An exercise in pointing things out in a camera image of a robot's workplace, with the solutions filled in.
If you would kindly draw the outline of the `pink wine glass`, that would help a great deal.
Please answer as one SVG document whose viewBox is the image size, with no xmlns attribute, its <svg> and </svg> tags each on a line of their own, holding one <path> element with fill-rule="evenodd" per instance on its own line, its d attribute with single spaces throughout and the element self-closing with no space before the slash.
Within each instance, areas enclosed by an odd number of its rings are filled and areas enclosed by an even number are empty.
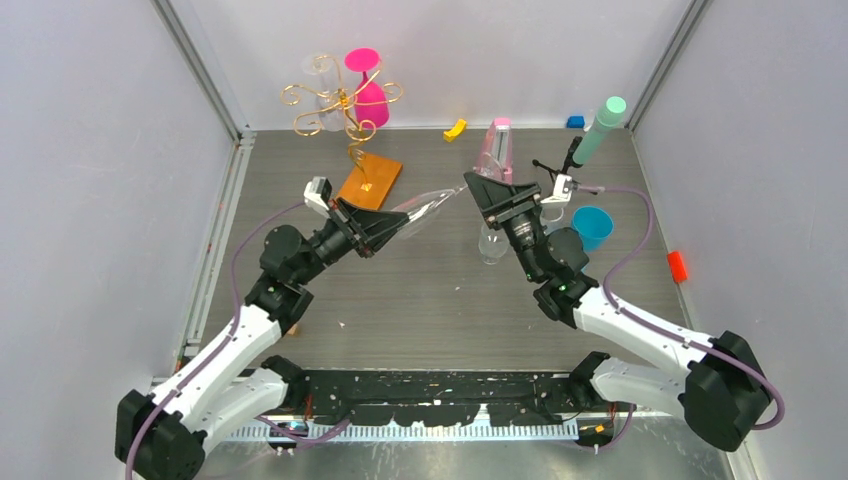
<svg viewBox="0 0 848 480">
<path fill-rule="evenodd" d="M 376 130 L 384 126 L 389 118 L 388 98 L 383 87 L 376 81 L 381 67 L 380 54 L 367 47 L 348 52 L 344 59 L 347 69 L 360 73 L 360 84 L 354 91 L 354 112 L 364 129 Z"/>
</svg>

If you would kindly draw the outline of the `clear wine glass back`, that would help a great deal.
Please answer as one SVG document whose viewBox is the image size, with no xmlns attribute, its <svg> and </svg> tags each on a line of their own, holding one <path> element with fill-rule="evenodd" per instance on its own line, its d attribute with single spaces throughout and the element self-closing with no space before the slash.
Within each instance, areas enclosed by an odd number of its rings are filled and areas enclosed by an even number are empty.
<svg viewBox="0 0 848 480">
<path fill-rule="evenodd" d="M 324 130 L 337 132 L 344 129 L 345 116 L 339 108 L 329 110 L 338 101 L 338 89 L 342 87 L 342 71 L 338 59 L 330 54 L 315 53 L 302 62 L 303 71 L 312 77 L 312 88 L 319 92 L 315 96 L 317 119 Z"/>
</svg>

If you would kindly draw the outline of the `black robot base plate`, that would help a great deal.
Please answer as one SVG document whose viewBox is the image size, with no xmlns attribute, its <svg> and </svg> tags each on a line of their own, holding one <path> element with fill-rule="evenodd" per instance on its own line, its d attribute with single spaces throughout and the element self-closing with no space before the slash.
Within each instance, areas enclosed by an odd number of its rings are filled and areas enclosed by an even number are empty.
<svg viewBox="0 0 848 480">
<path fill-rule="evenodd" d="M 565 373 L 449 370 L 306 370 L 274 414 L 332 426 L 467 426 L 486 417 L 495 427 L 546 426 L 582 413 L 625 414 Z"/>
</svg>

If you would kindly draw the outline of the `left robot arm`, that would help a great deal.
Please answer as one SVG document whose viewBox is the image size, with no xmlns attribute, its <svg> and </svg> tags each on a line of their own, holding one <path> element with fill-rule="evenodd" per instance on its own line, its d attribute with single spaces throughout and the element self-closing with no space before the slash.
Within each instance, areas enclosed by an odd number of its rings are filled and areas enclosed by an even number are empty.
<svg viewBox="0 0 848 480">
<path fill-rule="evenodd" d="M 298 412 L 307 398 L 297 366 L 269 358 L 239 374 L 301 319 L 313 300 L 307 284 L 350 252 L 370 258 L 409 223 L 406 212 L 374 211 L 343 199 L 324 206 L 323 227 L 305 237 L 269 218 L 261 227 L 261 275 L 212 342 L 148 394 L 128 392 L 118 404 L 115 456 L 128 479 L 193 479 L 217 445 L 250 419 L 277 408 Z"/>
</svg>

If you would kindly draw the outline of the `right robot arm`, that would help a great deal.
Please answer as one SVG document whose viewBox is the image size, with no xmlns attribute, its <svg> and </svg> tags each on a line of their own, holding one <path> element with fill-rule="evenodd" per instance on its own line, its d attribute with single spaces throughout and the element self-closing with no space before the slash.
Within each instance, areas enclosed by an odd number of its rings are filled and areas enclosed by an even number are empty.
<svg viewBox="0 0 848 480">
<path fill-rule="evenodd" d="M 743 337 L 693 331 L 636 307 L 612 291 L 611 273 L 601 281 L 585 273 L 589 256 L 574 229 L 544 230 L 545 207 L 565 206 L 573 192 L 599 194 L 603 187 L 560 174 L 544 197 L 536 183 L 508 184 L 473 171 L 464 180 L 486 226 L 505 233 L 526 279 L 536 284 L 533 296 L 545 316 L 643 359 L 633 365 L 603 352 L 588 355 L 569 374 L 577 406 L 591 411 L 623 402 L 667 413 L 726 452 L 737 450 L 751 431 L 783 421 L 785 401 Z"/>
</svg>

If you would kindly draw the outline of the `clear wine glass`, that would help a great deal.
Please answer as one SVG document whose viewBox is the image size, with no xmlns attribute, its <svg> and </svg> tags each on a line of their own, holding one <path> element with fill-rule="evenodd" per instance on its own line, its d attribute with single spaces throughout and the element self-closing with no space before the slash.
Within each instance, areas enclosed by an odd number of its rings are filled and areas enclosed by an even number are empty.
<svg viewBox="0 0 848 480">
<path fill-rule="evenodd" d="M 421 193 L 393 208 L 392 212 L 405 213 L 408 217 L 408 222 L 399 229 L 395 237 L 406 240 L 416 235 L 466 188 L 466 185 L 460 185 Z"/>
<path fill-rule="evenodd" d="M 550 234 L 568 225 L 565 210 L 561 207 L 544 207 L 540 215 L 540 222 L 546 234 Z"/>
<path fill-rule="evenodd" d="M 315 96 L 317 119 L 324 130 L 337 132 L 344 129 L 345 116 L 339 108 L 329 110 L 338 101 L 338 89 L 342 87 L 342 71 L 338 59 L 330 54 L 315 53 L 302 62 L 303 71 L 312 77 L 312 88 L 319 92 Z"/>
</svg>

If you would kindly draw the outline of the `blue wine glass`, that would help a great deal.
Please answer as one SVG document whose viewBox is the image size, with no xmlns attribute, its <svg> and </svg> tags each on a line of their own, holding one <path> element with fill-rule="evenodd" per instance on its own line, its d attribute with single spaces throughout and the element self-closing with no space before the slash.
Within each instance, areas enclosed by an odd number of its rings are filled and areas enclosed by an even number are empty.
<svg viewBox="0 0 848 480">
<path fill-rule="evenodd" d="M 571 228 L 579 235 L 585 252 L 598 250 L 612 235 L 615 223 L 612 217 L 597 206 L 577 208 L 572 216 Z"/>
</svg>

